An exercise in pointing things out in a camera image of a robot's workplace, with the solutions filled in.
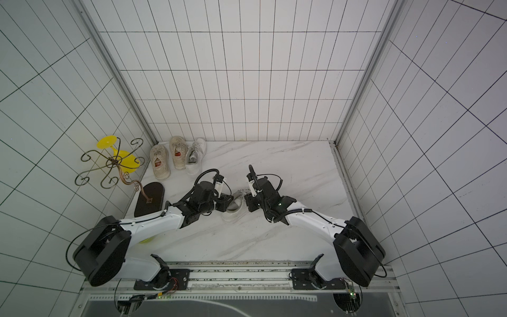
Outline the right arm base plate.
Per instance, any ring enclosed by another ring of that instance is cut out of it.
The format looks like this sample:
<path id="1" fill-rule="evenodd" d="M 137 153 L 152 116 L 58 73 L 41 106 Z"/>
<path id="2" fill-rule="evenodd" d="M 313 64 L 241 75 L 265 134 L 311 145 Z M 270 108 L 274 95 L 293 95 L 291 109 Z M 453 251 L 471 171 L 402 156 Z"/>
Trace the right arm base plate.
<path id="1" fill-rule="evenodd" d="M 326 281 L 315 269 L 292 269 L 289 278 L 295 290 L 345 290 L 345 282 L 341 279 Z"/>

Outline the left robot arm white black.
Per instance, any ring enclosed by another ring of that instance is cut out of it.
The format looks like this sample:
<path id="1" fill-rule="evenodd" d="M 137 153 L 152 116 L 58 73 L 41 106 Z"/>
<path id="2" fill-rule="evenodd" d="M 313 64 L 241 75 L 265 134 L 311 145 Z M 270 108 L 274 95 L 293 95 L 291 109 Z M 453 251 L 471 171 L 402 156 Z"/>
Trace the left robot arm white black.
<path id="1" fill-rule="evenodd" d="M 165 289 L 173 280 L 168 264 L 157 254 L 138 258 L 132 248 L 164 232 L 183 229 L 204 214 L 227 211 L 234 196 L 223 194 L 223 186 L 221 182 L 203 181 L 180 201 L 166 203 L 153 214 L 122 220 L 107 216 L 82 234 L 83 242 L 68 260 L 93 287 L 117 279 L 135 279 L 154 289 Z"/>

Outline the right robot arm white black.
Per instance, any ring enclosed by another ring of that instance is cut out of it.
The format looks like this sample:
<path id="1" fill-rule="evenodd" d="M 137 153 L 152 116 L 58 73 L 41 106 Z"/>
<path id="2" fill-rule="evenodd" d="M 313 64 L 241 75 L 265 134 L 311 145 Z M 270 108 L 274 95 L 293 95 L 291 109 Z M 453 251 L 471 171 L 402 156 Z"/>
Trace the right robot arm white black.
<path id="1" fill-rule="evenodd" d="M 250 211 L 262 210 L 270 223 L 306 229 L 334 247 L 336 256 L 321 265 L 316 273 L 324 281 L 346 277 L 368 287 L 383 268 L 386 251 L 363 220 L 333 218 L 305 206 L 298 200 L 280 195 L 268 177 L 247 176 L 250 193 L 246 202 Z"/>

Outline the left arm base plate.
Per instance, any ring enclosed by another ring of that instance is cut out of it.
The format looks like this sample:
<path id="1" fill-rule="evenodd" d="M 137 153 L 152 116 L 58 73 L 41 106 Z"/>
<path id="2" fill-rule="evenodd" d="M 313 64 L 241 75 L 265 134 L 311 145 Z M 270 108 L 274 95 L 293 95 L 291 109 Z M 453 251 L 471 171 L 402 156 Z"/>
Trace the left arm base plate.
<path id="1" fill-rule="evenodd" d="M 137 280 L 136 291 L 183 291 L 187 289 L 190 269 L 169 269 L 159 272 L 152 281 Z"/>

